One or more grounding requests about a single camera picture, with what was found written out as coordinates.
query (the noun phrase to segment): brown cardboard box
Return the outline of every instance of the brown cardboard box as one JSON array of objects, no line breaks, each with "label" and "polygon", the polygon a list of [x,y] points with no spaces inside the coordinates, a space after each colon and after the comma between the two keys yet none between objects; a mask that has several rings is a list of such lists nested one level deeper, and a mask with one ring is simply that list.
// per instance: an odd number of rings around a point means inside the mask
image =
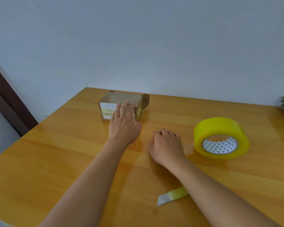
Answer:
[{"label": "brown cardboard box", "polygon": [[142,115],[142,110],[149,105],[149,95],[121,93],[114,91],[107,92],[98,102],[102,120],[110,121],[111,115],[113,114],[114,110],[116,110],[117,103],[120,102],[123,104],[126,100],[133,102],[134,119],[135,121],[139,121]]}]

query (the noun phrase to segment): dark brown wooden trim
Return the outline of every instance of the dark brown wooden trim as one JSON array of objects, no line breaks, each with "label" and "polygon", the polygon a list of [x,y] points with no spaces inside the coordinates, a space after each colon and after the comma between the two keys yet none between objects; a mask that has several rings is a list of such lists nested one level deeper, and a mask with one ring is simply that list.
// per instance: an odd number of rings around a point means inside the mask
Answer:
[{"label": "dark brown wooden trim", "polygon": [[[22,135],[24,135],[24,131],[27,132],[38,124],[37,120],[32,116],[30,111],[27,109],[27,107],[24,105],[15,91],[11,88],[5,78],[1,75],[1,73],[0,112],[18,132],[21,130]],[[24,129],[23,125],[20,125],[18,119],[15,119],[15,115],[22,121],[23,124],[25,124],[28,130]]]}]

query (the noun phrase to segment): open hand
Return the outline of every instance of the open hand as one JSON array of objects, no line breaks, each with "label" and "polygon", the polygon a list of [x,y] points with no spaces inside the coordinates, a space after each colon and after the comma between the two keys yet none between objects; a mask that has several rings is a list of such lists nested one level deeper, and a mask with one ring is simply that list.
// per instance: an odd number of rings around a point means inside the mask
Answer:
[{"label": "open hand", "polygon": [[126,101],[122,107],[121,103],[117,103],[109,124],[109,139],[114,139],[118,145],[127,148],[140,135],[141,129],[142,124],[135,122],[133,118],[133,103]]},{"label": "open hand", "polygon": [[165,168],[177,160],[185,159],[180,135],[165,128],[154,132],[148,147],[153,159]]}]

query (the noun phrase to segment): person's left hand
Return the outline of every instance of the person's left hand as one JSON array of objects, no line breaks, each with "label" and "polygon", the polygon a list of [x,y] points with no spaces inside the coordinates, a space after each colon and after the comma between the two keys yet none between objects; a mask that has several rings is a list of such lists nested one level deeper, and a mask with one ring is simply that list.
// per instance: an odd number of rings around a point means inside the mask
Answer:
[{"label": "person's left hand", "polygon": [[134,122],[133,119],[133,103],[126,101],[121,107],[121,103],[117,103],[116,110],[114,111],[110,124],[108,137],[114,139],[125,148],[133,143],[140,135],[142,124],[140,122]]}]

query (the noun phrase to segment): bare skin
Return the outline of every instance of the bare skin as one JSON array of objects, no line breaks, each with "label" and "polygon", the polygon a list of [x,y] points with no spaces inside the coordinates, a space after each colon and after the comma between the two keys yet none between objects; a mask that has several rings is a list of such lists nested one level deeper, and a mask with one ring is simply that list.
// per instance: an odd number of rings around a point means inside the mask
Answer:
[{"label": "bare skin", "polygon": [[[127,101],[122,107],[118,103],[104,148],[39,227],[98,226],[119,161],[141,128],[142,124],[133,120],[133,103]],[[189,162],[178,134],[166,129],[155,131],[149,150],[158,164],[182,182],[213,227],[279,226]]]}]

